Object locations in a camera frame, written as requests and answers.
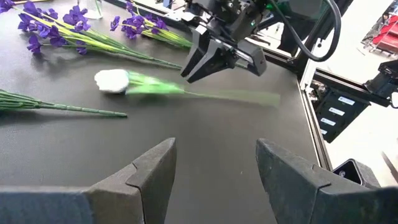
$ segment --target white flower head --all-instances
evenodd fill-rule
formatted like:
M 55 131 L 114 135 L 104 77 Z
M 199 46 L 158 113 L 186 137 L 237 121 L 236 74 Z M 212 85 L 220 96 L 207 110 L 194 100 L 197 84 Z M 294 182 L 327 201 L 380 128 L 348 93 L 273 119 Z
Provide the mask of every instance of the white flower head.
M 129 73 L 123 69 L 102 70 L 94 76 L 100 91 L 122 93 L 129 86 Z

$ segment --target black work surface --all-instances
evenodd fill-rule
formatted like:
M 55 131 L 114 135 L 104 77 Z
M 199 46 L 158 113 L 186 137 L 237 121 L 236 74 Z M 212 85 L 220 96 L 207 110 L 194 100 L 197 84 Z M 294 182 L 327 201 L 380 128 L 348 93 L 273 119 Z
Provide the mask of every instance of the black work surface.
M 76 1 L 37 4 L 60 17 Z M 156 40 L 127 40 L 109 22 L 128 13 L 103 3 L 93 27 L 141 52 L 182 64 L 187 51 Z M 16 11 L 0 14 L 0 88 L 44 101 L 128 113 L 109 119 L 80 113 L 0 113 L 0 184 L 87 186 L 128 165 L 169 137 L 177 138 L 177 173 L 166 223 L 275 223 L 258 174 L 255 141 L 267 138 L 316 162 L 296 76 L 269 64 L 256 77 L 240 68 L 194 83 L 195 88 L 266 91 L 278 108 L 198 98 L 107 96 L 94 74 L 126 68 L 185 83 L 178 71 L 71 49 L 27 49 Z

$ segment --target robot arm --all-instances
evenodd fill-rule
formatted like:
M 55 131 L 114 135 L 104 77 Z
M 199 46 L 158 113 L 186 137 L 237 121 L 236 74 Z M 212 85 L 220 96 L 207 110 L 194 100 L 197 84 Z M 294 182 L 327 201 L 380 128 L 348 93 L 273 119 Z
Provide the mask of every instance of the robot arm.
M 187 0 L 187 7 L 201 9 L 199 15 L 186 19 L 193 29 L 193 47 L 181 71 L 192 83 L 212 73 L 234 68 L 241 58 L 248 62 L 247 69 L 262 75 L 266 59 L 262 49 L 245 40 L 257 32 L 257 26 L 270 13 L 270 0 Z M 312 17 L 320 12 L 322 0 L 280 0 L 292 17 Z

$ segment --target purple iris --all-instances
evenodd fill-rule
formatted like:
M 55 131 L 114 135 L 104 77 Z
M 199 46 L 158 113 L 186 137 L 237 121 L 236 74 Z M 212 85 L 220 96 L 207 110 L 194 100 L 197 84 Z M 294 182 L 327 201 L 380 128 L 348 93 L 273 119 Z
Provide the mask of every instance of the purple iris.
M 11 0 L 0 0 L 0 14 L 10 10 L 12 6 L 15 6 L 15 3 Z
M 166 23 L 163 22 L 162 19 L 157 18 L 156 27 L 163 30 L 168 30 Z
M 129 39 L 136 39 L 137 38 L 137 32 L 136 30 L 134 30 L 131 27 L 126 27 L 126 32 L 125 32 L 126 37 L 128 37 Z
M 63 45 L 68 44 L 67 40 L 61 37 L 58 28 L 56 26 L 51 27 L 48 36 L 51 37 L 50 44 L 54 47 L 62 47 Z
M 73 6 L 73 9 L 69 10 L 69 14 L 65 14 L 62 19 L 64 22 L 72 26 L 75 26 L 79 21 L 87 24 L 88 19 L 83 16 L 86 13 L 87 9 L 81 11 L 79 6 Z
M 49 37 L 60 37 L 60 36 L 61 35 L 58 31 L 58 27 L 53 25 L 50 29 Z
M 18 25 L 18 29 L 21 29 L 23 31 L 27 31 L 28 29 L 31 30 L 31 28 L 35 27 L 35 25 L 32 25 L 30 21 L 32 18 L 28 16 L 27 14 L 21 13 L 18 15 L 21 19 L 21 22 Z
M 43 12 L 46 16 L 49 16 L 49 17 L 51 17 L 51 18 L 53 18 L 53 19 L 58 19 L 58 13 L 57 12 L 55 12 L 55 10 L 54 9 L 49 9 L 49 12 Z M 48 21 L 50 21 L 50 22 L 52 22 L 53 20 L 51 20 L 51 19 L 49 19 L 49 18 L 45 18 L 45 20 L 48 20 Z
M 35 17 L 42 17 L 42 10 L 40 8 L 36 8 L 35 4 L 31 1 L 27 1 L 24 4 L 24 12 L 27 12 Z
M 36 35 L 32 35 L 29 38 L 29 43 L 30 43 L 30 45 L 27 46 L 27 49 L 30 50 L 31 52 L 35 53 L 35 54 L 39 54 L 40 53 L 40 47 L 42 46 L 42 44 L 39 43 L 39 40 L 37 40 Z
M 50 33 L 50 28 L 38 21 L 36 21 L 35 24 L 37 25 L 37 30 L 40 31 L 39 36 L 41 38 L 47 38 Z
M 132 6 L 131 2 L 128 1 L 128 2 L 126 3 L 126 9 L 127 9 L 127 11 L 130 12 L 132 15 L 134 15 L 133 8 L 134 8 L 134 7 Z
M 134 16 L 134 20 L 132 21 L 132 25 L 135 27 L 141 27 L 144 25 L 145 19 L 142 16 Z
M 111 31 L 115 31 L 118 28 L 120 21 L 120 16 L 115 16 L 114 20 L 111 22 Z
M 86 43 L 83 42 L 83 41 L 81 41 L 81 40 L 77 40 L 77 41 L 76 41 L 76 44 L 77 44 L 77 45 L 86 45 Z M 81 55 L 87 54 L 87 48 L 85 48 L 85 47 L 77 47 L 76 50 L 77 50 L 77 52 L 78 52 L 79 54 L 81 54 Z
M 77 22 L 76 25 L 75 25 L 75 31 L 76 31 L 76 32 L 80 32 L 80 31 L 82 31 L 82 30 L 87 31 L 90 27 L 91 27 L 91 26 L 88 25 L 86 22 L 79 21 L 79 22 Z

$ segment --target purple flower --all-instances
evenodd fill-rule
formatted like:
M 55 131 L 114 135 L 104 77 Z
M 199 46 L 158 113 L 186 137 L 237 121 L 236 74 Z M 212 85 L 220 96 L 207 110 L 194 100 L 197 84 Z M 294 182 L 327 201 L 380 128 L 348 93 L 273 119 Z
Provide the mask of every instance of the purple flower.
M 126 9 L 127 9 L 127 11 L 130 12 L 132 15 L 134 15 L 133 8 L 134 8 L 134 7 L 132 6 L 131 2 L 127 1 L 127 3 L 126 3 Z
M 118 28 L 119 21 L 120 21 L 120 16 L 115 16 L 114 20 L 111 22 L 111 31 L 114 31 L 116 30 L 116 28 Z
M 37 40 L 36 35 L 32 35 L 29 38 L 29 43 L 30 45 L 27 46 L 27 49 L 30 50 L 31 52 L 38 54 L 40 53 L 40 47 L 42 46 L 41 43 L 39 43 L 39 40 Z
M 63 19 L 64 22 L 66 22 L 67 24 L 72 25 L 72 26 L 76 25 L 76 23 L 77 23 L 77 22 L 75 22 L 73 20 L 73 17 L 71 15 L 69 15 L 69 14 L 65 14 L 62 17 L 62 19 Z
M 12 6 L 15 6 L 15 3 L 11 0 L 0 0 L 0 14 L 10 10 Z
M 27 31 L 28 28 L 30 28 L 30 21 L 32 20 L 32 18 L 30 16 L 28 16 L 27 14 L 21 13 L 18 15 L 21 19 L 21 22 L 18 25 L 18 29 L 21 29 L 23 31 Z
M 80 40 L 76 41 L 76 44 L 77 44 L 77 45 L 86 45 L 85 42 L 80 41 Z M 87 54 L 87 48 L 85 48 L 85 47 L 77 47 L 76 50 L 77 50 L 77 52 L 78 52 L 79 54 L 81 54 L 81 55 Z
M 60 37 L 60 33 L 58 31 L 58 27 L 53 25 L 50 29 L 49 37 Z
M 46 39 L 50 33 L 50 28 L 38 21 L 36 21 L 35 24 L 37 24 L 37 30 L 40 31 L 39 36 Z
M 87 31 L 91 26 L 87 24 L 87 22 L 79 21 L 75 25 L 75 30 L 76 32 L 80 32 L 82 30 Z
M 58 13 L 55 12 L 54 9 L 49 9 L 49 12 L 43 12 L 46 16 L 50 16 L 53 19 L 58 19 Z M 49 18 L 45 18 L 45 20 L 52 22 L 53 20 L 49 19 Z
M 42 14 L 41 14 L 42 10 L 39 8 L 36 8 L 35 4 L 33 4 L 33 2 L 31 2 L 31 1 L 27 1 L 24 4 L 24 12 L 27 12 L 35 17 L 39 17 L 39 18 L 42 17 Z
M 87 26 L 88 19 L 83 16 L 86 13 L 87 9 L 80 11 L 79 6 L 74 6 L 73 9 L 69 10 L 69 14 L 65 14 L 62 19 L 72 26 L 75 26 L 79 21 L 82 21 Z
M 137 32 L 136 30 L 134 30 L 131 27 L 126 27 L 126 33 L 125 33 L 126 37 L 128 37 L 129 39 L 134 40 L 135 38 L 137 38 Z

